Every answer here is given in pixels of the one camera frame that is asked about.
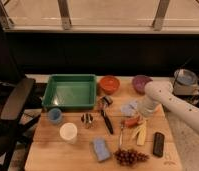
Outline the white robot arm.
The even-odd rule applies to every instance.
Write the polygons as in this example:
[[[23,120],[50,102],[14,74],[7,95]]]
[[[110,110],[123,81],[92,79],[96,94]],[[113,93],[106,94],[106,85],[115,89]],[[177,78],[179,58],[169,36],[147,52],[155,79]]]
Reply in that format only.
[[[145,95],[138,102],[138,112],[150,117],[159,104],[164,105],[199,135],[199,108],[174,96],[169,81],[151,81],[144,87]]]

